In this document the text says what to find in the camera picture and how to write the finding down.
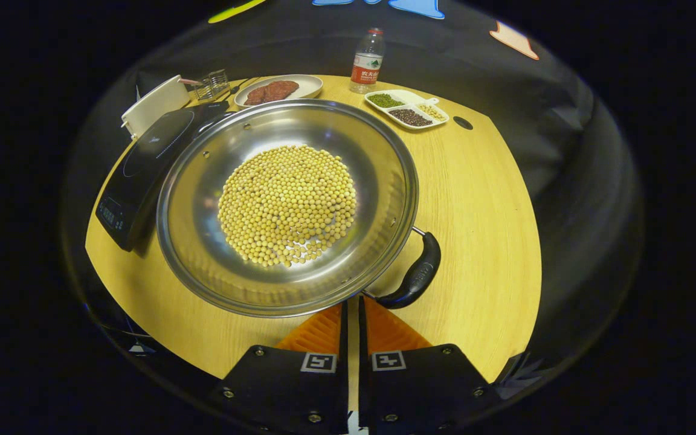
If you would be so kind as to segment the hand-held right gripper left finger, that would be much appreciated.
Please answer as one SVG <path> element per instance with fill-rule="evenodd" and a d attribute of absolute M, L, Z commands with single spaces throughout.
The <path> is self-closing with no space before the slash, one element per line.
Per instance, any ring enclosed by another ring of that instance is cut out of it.
<path fill-rule="evenodd" d="M 213 389 L 218 418 L 237 434 L 348 432 L 346 317 L 340 303 L 270 344 L 250 344 Z"/>

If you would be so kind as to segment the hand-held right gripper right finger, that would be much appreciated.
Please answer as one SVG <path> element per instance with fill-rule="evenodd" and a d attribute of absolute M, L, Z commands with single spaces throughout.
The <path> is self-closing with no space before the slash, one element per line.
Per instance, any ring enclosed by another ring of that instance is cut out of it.
<path fill-rule="evenodd" d="M 358 423 L 369 433 L 464 433 L 500 403 L 455 344 L 372 353 L 368 299 L 359 322 Z"/>

